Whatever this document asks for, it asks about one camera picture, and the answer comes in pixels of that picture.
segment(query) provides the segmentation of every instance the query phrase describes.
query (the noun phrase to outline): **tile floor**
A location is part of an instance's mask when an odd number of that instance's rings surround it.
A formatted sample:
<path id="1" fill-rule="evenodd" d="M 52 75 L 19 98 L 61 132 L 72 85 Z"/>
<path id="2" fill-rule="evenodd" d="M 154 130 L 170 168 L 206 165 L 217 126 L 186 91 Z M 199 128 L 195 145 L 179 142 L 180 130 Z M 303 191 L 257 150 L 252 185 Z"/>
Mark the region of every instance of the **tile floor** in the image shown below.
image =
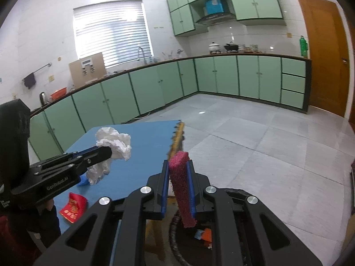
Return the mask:
<path id="1" fill-rule="evenodd" d="M 308 114 L 198 94 L 140 121 L 180 119 L 184 150 L 217 187 L 258 196 L 324 266 L 340 254 L 350 217 L 355 135 L 335 114 Z"/>

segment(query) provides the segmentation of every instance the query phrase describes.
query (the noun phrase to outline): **crumpled paper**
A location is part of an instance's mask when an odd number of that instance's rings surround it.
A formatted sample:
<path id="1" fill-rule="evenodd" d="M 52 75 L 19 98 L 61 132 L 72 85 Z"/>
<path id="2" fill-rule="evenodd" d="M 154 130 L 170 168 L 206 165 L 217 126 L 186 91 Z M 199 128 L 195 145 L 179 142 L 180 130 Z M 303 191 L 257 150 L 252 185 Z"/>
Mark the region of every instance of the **crumpled paper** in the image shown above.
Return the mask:
<path id="1" fill-rule="evenodd" d="M 96 146 L 108 146 L 112 150 L 110 159 L 97 163 L 88 168 L 86 177 L 90 185 L 97 184 L 110 173 L 110 166 L 113 159 L 125 159 L 131 157 L 131 136 L 128 134 L 119 133 L 112 127 L 100 128 L 96 134 Z"/>

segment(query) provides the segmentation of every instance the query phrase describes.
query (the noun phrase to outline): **red packet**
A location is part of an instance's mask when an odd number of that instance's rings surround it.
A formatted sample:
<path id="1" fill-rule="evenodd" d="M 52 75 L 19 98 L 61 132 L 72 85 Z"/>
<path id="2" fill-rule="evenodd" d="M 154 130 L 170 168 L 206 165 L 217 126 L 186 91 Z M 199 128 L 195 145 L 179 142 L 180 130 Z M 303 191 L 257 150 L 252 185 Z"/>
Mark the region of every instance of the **red packet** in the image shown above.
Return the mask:
<path id="1" fill-rule="evenodd" d="M 59 213 L 70 223 L 77 221 L 86 211 L 88 200 L 75 193 L 69 193 L 69 202 Z"/>

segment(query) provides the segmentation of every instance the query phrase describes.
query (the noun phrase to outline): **window blind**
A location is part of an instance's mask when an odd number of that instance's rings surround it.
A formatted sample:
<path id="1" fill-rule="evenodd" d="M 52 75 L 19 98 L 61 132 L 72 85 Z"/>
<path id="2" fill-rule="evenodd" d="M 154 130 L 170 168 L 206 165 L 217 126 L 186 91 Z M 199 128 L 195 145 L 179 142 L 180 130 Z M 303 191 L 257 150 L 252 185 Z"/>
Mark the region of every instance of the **window blind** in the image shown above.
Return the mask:
<path id="1" fill-rule="evenodd" d="M 102 52 L 106 68 L 136 60 L 138 47 L 145 57 L 153 55 L 141 0 L 76 8 L 73 26 L 79 58 Z"/>

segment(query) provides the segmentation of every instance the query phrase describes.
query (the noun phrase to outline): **silver screw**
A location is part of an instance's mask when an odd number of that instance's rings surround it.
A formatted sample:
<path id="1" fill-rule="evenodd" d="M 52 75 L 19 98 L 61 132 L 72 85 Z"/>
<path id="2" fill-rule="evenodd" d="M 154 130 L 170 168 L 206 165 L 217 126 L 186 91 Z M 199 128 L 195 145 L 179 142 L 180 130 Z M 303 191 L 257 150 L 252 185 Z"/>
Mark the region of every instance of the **silver screw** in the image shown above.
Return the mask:
<path id="1" fill-rule="evenodd" d="M 150 193 L 151 191 L 152 191 L 152 189 L 151 189 L 149 186 L 144 186 L 144 187 L 141 188 L 141 192 L 142 192 L 143 194 L 148 194 L 148 193 Z"/>
<path id="2" fill-rule="evenodd" d="M 206 192 L 207 192 L 207 193 L 213 194 L 213 193 L 215 193 L 216 191 L 217 191 L 217 189 L 216 189 L 216 187 L 214 187 L 214 186 L 208 186 L 208 187 L 206 187 Z"/>
<path id="3" fill-rule="evenodd" d="M 107 204 L 110 203 L 110 198 L 108 198 L 108 197 L 102 197 L 102 198 L 100 198 L 99 203 L 100 203 L 101 205 L 107 205 Z"/>
<path id="4" fill-rule="evenodd" d="M 248 199 L 246 199 L 250 204 L 256 204 L 258 202 L 258 198 L 255 196 L 249 196 Z"/>

